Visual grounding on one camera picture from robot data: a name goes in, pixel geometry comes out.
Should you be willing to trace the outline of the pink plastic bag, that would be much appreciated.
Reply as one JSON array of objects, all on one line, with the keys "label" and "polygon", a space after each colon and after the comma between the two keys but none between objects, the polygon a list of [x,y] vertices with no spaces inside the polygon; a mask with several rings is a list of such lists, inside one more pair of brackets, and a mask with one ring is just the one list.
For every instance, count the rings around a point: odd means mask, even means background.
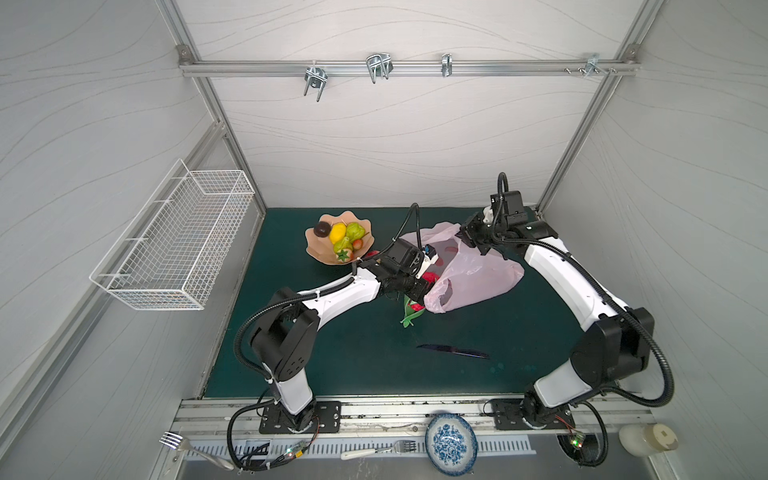
[{"label": "pink plastic bag", "polygon": [[502,295],[524,276],[523,267],[495,250],[483,255],[464,244],[457,234],[460,225],[440,222],[420,230],[422,242],[434,247],[436,263],[426,270],[437,276],[419,305],[434,314],[443,314]]}]

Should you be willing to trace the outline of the red dragon fruit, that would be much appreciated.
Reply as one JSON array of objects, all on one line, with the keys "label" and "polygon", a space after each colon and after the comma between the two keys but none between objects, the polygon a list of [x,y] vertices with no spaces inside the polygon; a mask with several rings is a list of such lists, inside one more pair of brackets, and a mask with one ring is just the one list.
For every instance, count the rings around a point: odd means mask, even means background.
[{"label": "red dragon fruit", "polygon": [[[432,272],[426,272],[423,278],[427,281],[429,286],[433,286],[438,280],[439,276]],[[413,325],[416,318],[423,315],[425,312],[425,306],[411,300],[408,297],[404,298],[404,317],[401,320],[401,325],[404,328],[409,328]]]}]

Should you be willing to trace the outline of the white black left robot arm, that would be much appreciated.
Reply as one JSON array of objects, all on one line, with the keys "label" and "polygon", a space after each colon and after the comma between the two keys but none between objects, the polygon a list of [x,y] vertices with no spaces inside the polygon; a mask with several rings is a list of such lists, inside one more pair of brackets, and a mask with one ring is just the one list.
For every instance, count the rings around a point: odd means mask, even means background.
[{"label": "white black left robot arm", "polygon": [[386,293],[401,293],[421,303],[431,289],[424,278],[438,259],[431,245],[414,245],[398,239],[385,251],[352,263],[352,272],[314,290],[276,292],[270,303],[246,322],[248,345],[255,366],[273,394],[281,412],[300,429],[316,404],[306,376],[320,330],[343,313]]}]

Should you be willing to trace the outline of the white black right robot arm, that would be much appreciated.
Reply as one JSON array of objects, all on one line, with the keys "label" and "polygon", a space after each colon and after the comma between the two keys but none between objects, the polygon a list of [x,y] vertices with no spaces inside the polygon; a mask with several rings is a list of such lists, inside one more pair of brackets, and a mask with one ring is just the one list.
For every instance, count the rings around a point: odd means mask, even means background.
[{"label": "white black right robot arm", "polygon": [[[457,236],[483,255],[492,250],[516,250],[566,303],[583,331],[568,359],[525,393],[520,416],[529,426],[541,429],[569,406],[606,392],[647,407],[669,401],[674,381],[653,340],[653,316],[644,308],[633,309],[616,299],[575,259],[546,222],[513,224],[477,214],[460,227]],[[620,380],[644,371],[651,358],[656,358],[662,369],[660,396],[643,398],[619,387]]]}]

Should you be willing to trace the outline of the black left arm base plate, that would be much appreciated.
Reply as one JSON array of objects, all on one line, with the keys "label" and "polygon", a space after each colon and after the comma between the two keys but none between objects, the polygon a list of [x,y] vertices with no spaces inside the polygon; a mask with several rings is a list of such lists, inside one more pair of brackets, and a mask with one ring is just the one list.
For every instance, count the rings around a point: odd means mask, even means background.
[{"label": "black left arm base plate", "polygon": [[281,403],[269,405],[264,409],[259,433],[338,433],[341,410],[342,404],[339,401],[313,400],[298,414],[289,413]]}]

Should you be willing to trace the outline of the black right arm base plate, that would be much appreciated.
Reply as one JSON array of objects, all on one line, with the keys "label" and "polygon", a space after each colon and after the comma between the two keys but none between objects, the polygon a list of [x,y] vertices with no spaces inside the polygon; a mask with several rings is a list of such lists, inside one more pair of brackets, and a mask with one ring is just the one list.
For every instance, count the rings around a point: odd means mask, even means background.
[{"label": "black right arm base plate", "polygon": [[500,431],[566,429],[573,424],[568,405],[547,407],[535,396],[495,398],[489,405],[489,415]]}]

